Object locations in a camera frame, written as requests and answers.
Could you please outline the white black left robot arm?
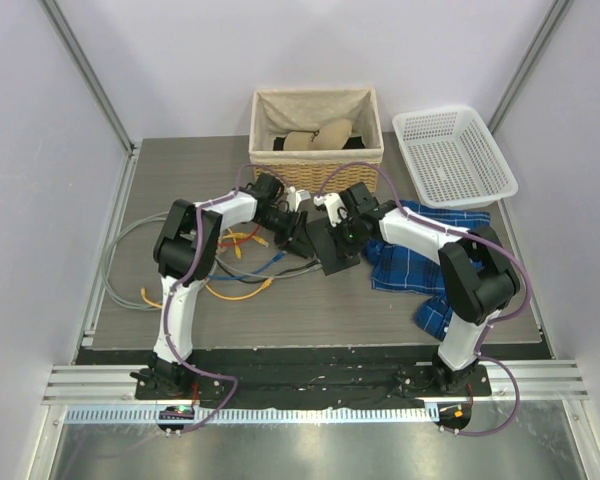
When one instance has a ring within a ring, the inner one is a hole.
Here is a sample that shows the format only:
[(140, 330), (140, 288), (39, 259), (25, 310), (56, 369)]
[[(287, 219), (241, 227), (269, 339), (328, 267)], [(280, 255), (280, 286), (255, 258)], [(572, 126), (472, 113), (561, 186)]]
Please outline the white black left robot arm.
[(180, 399), (192, 389), (195, 373), (183, 362), (193, 351), (197, 297), (215, 264), (220, 234), (253, 222), (273, 233), (283, 252), (312, 259), (307, 213), (300, 209), (309, 199), (308, 191), (261, 174), (255, 183), (219, 198), (198, 203), (180, 199), (172, 204), (153, 250), (162, 285), (162, 313), (148, 363), (149, 373), (167, 396)]

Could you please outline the black network switch box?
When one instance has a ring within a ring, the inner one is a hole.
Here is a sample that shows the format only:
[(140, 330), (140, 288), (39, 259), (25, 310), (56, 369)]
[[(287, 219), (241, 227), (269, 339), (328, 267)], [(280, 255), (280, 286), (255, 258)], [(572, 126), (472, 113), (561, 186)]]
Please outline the black network switch box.
[(347, 257), (337, 251), (336, 241), (330, 228), (331, 223), (328, 218), (313, 220), (306, 225), (308, 238), (325, 276), (339, 273), (360, 264), (359, 256)]

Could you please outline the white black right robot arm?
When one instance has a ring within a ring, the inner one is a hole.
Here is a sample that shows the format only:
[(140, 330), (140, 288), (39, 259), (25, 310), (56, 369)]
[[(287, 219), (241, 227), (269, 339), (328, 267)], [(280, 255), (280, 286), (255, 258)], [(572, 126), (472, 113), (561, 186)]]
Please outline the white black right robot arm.
[(520, 291), (513, 258), (494, 230), (454, 229), (399, 201), (379, 203), (362, 182), (318, 195), (314, 205), (328, 218), (325, 232), (333, 251), (327, 259), (335, 265), (327, 274), (342, 270), (371, 239), (412, 250), (440, 267), (452, 315), (433, 356), (431, 380), (445, 395), (462, 390), (479, 363), (488, 329)]

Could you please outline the yellow ethernet cable long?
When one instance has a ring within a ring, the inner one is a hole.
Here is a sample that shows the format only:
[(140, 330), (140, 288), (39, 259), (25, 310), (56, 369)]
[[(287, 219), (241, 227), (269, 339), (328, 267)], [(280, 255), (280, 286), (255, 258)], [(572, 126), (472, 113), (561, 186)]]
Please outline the yellow ethernet cable long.
[(256, 242), (257, 244), (268, 248), (269, 242), (263, 237), (259, 236), (260, 227), (257, 226), (252, 232), (236, 232), (231, 229), (228, 229), (228, 233), (223, 235), (218, 242), (218, 247), (220, 249), (232, 249), (234, 251), (234, 255), (237, 259), (242, 258), (242, 249), (241, 245), (244, 243), (248, 243), (250, 241)]

